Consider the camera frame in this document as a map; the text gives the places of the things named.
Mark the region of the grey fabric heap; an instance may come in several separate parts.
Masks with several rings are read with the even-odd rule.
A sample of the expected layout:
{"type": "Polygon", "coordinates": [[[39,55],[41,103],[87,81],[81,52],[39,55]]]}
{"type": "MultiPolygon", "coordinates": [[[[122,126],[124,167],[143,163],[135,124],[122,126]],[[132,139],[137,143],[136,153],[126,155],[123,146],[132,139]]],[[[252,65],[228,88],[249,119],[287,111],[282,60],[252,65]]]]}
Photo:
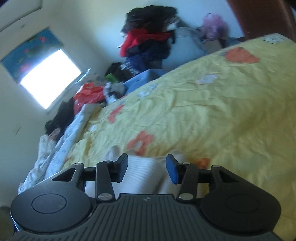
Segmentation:
{"type": "Polygon", "coordinates": [[[162,68],[171,71],[188,62],[207,55],[204,45],[198,38],[199,34],[192,28],[176,28],[175,42],[169,40],[170,54],[162,61],[162,68]]]}

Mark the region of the white printed quilt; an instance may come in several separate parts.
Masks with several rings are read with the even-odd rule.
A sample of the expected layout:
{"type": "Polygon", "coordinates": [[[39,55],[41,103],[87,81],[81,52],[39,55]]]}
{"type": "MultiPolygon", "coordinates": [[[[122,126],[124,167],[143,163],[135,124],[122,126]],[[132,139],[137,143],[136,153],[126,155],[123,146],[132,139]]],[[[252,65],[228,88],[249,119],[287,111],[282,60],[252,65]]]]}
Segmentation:
{"type": "Polygon", "coordinates": [[[36,160],[33,169],[29,171],[24,182],[20,183],[18,187],[19,194],[61,171],[69,151],[78,142],[88,121],[101,109],[100,104],[86,104],[83,106],[82,110],[74,117],[74,121],[66,128],[60,140],[56,141],[56,146],[46,158],[46,161],[38,167],[36,160]]]}

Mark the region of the black garment by window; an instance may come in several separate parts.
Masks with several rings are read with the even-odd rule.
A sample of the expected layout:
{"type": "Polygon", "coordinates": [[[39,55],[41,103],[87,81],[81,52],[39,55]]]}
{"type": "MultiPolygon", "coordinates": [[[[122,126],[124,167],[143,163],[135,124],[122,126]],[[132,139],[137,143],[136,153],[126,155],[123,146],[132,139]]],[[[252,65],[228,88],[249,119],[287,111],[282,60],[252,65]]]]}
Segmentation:
{"type": "Polygon", "coordinates": [[[50,135],[57,128],[60,129],[60,132],[57,136],[59,140],[62,135],[65,133],[66,128],[74,120],[74,99],[71,97],[68,101],[62,101],[57,114],[52,120],[49,120],[45,124],[45,133],[50,135]]]}

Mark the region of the brown wooden door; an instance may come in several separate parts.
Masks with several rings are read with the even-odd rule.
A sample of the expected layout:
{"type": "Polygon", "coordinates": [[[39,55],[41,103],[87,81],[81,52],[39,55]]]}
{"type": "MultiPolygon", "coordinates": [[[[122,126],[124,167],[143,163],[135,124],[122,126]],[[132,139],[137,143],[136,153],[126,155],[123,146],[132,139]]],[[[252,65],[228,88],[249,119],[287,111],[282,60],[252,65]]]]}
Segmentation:
{"type": "Polygon", "coordinates": [[[295,41],[295,15],[287,1],[228,1],[247,40],[278,33],[295,41]]]}

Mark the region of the white knit sweater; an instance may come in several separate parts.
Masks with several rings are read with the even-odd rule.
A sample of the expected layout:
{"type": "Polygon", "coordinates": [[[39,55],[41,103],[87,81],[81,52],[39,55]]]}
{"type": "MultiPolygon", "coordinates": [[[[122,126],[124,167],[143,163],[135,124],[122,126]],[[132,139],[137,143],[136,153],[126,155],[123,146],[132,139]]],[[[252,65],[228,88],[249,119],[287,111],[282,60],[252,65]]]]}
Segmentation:
{"type": "Polygon", "coordinates": [[[115,197],[129,194],[172,194],[177,196],[180,185],[171,182],[166,170],[166,157],[155,158],[137,156],[129,150],[128,167],[120,183],[113,182],[115,197]]]}

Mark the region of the red jacket on pile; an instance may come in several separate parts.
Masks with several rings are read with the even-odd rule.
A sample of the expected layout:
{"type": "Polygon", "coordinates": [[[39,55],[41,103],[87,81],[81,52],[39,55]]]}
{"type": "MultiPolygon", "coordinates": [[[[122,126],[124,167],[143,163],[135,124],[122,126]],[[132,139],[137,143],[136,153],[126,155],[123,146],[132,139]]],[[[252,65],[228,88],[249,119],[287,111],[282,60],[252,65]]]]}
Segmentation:
{"type": "Polygon", "coordinates": [[[126,57],[129,48],[138,46],[148,40],[165,41],[169,39],[170,36],[171,34],[169,32],[149,34],[146,29],[132,29],[126,35],[120,47],[119,55],[121,57],[126,57]]]}

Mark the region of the light blue knit basket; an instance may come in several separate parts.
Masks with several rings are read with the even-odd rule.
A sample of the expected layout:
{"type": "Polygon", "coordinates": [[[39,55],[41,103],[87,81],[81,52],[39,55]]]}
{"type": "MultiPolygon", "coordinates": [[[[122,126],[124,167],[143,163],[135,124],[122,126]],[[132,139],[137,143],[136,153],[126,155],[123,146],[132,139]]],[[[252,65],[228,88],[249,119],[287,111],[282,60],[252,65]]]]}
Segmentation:
{"type": "Polygon", "coordinates": [[[162,69],[149,69],[139,73],[123,84],[125,86],[125,94],[135,91],[141,86],[160,78],[164,74],[166,74],[166,72],[162,69]]]}

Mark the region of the yellow carrot print bedsheet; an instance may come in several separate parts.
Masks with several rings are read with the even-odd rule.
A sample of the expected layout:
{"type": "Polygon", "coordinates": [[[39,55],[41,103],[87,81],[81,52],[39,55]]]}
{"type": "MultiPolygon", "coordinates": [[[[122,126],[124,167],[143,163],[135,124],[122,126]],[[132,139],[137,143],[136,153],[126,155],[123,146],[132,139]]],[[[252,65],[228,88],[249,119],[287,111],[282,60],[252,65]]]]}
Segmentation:
{"type": "Polygon", "coordinates": [[[275,233],[295,239],[295,43],[279,34],[189,62],[95,109],[64,167],[94,166],[114,146],[143,157],[178,150],[220,165],[275,196],[275,233]]]}

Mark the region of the black clothes on pile top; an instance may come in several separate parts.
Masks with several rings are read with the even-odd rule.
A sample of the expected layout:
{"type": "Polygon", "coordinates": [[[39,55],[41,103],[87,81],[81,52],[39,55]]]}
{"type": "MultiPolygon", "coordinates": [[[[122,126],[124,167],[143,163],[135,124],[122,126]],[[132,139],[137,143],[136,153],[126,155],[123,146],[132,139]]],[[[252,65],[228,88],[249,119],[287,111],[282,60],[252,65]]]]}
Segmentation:
{"type": "Polygon", "coordinates": [[[146,29],[149,33],[162,32],[165,26],[174,22],[178,10],[171,6],[150,5],[134,8],[126,14],[121,32],[127,34],[132,29],[146,29]]]}

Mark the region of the grey white crumpled cloth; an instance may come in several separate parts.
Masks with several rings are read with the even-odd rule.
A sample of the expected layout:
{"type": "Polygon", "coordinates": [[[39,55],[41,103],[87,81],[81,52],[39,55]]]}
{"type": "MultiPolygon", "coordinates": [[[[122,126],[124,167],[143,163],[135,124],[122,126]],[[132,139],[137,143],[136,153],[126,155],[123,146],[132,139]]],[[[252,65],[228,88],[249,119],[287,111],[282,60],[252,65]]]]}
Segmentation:
{"type": "Polygon", "coordinates": [[[107,104],[111,104],[125,95],[126,87],[122,82],[108,82],[103,88],[103,94],[107,104]]]}

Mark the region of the window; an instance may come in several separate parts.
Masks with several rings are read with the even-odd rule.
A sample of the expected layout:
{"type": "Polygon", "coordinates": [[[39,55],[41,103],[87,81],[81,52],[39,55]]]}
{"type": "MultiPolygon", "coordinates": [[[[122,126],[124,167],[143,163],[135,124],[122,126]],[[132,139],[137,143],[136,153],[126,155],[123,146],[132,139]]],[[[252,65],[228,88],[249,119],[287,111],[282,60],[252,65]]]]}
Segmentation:
{"type": "Polygon", "coordinates": [[[33,68],[21,85],[37,103],[48,109],[82,71],[62,50],[58,50],[33,68]]]}

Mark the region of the cream pyjama garment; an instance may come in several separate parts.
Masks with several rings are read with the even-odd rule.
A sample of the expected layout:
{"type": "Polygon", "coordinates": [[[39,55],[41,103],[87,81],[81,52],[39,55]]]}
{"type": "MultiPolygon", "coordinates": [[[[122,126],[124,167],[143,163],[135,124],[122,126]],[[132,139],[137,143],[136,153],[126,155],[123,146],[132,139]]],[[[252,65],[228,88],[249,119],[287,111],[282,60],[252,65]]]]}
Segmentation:
{"type": "Polygon", "coordinates": [[[37,159],[38,167],[40,167],[46,161],[46,158],[48,158],[49,154],[55,148],[56,143],[57,142],[52,140],[48,135],[43,135],[40,137],[37,159]]]}

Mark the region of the red plastic bag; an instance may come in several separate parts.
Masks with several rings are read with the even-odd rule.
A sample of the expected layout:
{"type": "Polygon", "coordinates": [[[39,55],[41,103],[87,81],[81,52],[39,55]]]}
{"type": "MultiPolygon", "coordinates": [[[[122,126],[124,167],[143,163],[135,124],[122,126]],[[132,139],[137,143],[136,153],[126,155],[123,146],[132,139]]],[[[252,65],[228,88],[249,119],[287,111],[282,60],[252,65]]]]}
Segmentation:
{"type": "Polygon", "coordinates": [[[96,86],[92,82],[85,83],[81,86],[78,92],[73,96],[74,114],[81,111],[85,104],[102,103],[105,101],[103,93],[104,86],[96,86]]]}

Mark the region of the blue floral window blind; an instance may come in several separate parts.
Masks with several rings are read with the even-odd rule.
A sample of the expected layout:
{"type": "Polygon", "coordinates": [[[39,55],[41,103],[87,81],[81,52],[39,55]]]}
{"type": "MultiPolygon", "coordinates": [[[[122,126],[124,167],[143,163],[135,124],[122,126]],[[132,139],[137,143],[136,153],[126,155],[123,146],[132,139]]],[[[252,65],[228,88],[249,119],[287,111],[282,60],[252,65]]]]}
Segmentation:
{"type": "Polygon", "coordinates": [[[32,69],[63,46],[52,31],[46,28],[10,51],[1,59],[1,64],[19,84],[32,69]]]}

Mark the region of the pink plastic bag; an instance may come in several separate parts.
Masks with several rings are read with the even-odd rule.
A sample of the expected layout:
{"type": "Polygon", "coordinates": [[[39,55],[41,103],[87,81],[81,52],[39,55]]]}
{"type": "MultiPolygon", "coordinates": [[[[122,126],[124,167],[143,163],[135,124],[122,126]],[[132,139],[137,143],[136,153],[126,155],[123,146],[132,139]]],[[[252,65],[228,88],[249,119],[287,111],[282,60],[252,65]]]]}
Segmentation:
{"type": "Polygon", "coordinates": [[[208,13],[203,18],[202,37],[206,40],[218,40],[228,37],[228,27],[220,15],[208,13]]]}

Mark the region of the dark navy clothes in pile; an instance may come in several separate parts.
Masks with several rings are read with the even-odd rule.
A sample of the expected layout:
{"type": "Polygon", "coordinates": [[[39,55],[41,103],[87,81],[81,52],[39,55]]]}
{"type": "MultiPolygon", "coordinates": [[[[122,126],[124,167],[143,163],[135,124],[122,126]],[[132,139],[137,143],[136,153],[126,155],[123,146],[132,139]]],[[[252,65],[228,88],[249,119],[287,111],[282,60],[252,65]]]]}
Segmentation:
{"type": "Polygon", "coordinates": [[[148,69],[162,69],[162,61],[170,54],[168,40],[148,40],[126,50],[126,59],[132,68],[144,72],[148,69]]]}

